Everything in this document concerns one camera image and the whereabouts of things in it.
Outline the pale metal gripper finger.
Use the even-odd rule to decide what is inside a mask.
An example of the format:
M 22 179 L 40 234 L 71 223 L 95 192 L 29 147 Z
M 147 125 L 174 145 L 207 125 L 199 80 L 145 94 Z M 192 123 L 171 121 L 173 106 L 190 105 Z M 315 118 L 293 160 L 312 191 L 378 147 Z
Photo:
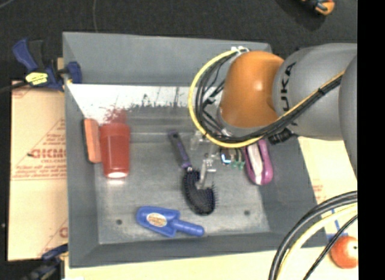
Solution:
M 191 151 L 209 152 L 211 142 L 198 130 L 190 138 L 189 149 Z
M 217 168 L 215 166 L 215 161 L 211 158 L 205 158 L 202 161 L 202 166 L 200 169 L 200 177 L 197 181 L 198 189 L 207 189 L 214 186 L 214 178 L 217 173 Z

